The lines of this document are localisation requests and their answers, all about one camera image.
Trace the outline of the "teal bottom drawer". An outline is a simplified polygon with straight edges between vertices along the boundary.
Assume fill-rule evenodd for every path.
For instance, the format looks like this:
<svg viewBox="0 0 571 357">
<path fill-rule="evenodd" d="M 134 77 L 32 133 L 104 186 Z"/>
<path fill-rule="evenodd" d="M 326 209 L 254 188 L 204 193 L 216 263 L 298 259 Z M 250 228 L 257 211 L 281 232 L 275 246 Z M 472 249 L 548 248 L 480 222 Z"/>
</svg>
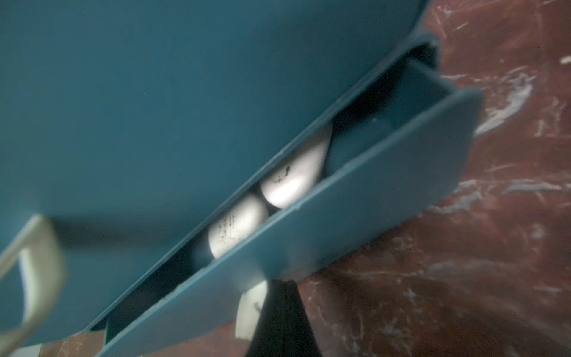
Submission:
<svg viewBox="0 0 571 357">
<path fill-rule="evenodd" d="M 102 356 L 142 356 L 235 318 L 264 281 L 300 281 L 455 189 L 483 108 L 419 59 L 399 61 L 333 121 L 318 184 L 221 257 L 206 225 L 106 320 Z"/>
</svg>

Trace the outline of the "teal drawer cabinet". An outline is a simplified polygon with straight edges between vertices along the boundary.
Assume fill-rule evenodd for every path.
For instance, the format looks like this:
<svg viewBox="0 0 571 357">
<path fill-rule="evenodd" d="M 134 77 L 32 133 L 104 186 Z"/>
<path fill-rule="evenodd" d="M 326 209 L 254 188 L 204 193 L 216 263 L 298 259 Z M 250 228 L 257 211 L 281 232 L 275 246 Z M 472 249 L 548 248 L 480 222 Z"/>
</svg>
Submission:
<svg viewBox="0 0 571 357">
<path fill-rule="evenodd" d="M 427 1 L 3 1 L 1 246 L 50 219 L 36 345 L 89 330 L 379 74 Z"/>
</svg>

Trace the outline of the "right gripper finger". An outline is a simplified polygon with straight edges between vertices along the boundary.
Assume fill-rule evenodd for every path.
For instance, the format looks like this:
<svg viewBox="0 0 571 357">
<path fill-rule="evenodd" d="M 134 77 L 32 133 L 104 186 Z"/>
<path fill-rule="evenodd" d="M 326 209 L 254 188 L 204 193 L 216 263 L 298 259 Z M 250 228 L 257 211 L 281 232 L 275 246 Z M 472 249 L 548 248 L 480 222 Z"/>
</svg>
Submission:
<svg viewBox="0 0 571 357">
<path fill-rule="evenodd" d="M 294 281 L 270 281 L 247 356 L 320 356 Z"/>
</svg>

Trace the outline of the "white round case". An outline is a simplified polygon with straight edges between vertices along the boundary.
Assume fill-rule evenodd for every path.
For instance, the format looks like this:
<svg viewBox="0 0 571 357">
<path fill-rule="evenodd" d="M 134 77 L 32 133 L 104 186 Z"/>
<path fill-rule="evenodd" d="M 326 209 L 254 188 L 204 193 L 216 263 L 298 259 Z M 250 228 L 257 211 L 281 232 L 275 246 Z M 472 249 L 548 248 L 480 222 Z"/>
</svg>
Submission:
<svg viewBox="0 0 571 357">
<path fill-rule="evenodd" d="M 251 236 L 267 219 L 269 211 L 256 194 L 248 193 L 232 208 L 212 223 L 208 229 L 208 243 L 217 259 Z"/>
</svg>

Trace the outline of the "white oval earphone case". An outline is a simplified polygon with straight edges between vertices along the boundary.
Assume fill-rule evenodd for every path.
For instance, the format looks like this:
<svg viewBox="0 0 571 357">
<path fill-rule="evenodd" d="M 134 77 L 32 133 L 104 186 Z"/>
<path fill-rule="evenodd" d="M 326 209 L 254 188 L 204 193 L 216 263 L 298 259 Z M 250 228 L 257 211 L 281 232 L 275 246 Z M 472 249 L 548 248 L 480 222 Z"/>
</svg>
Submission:
<svg viewBox="0 0 571 357">
<path fill-rule="evenodd" d="M 281 162 L 261 183 L 266 200 L 276 208 L 287 208 L 318 183 L 332 137 L 328 123 Z"/>
</svg>

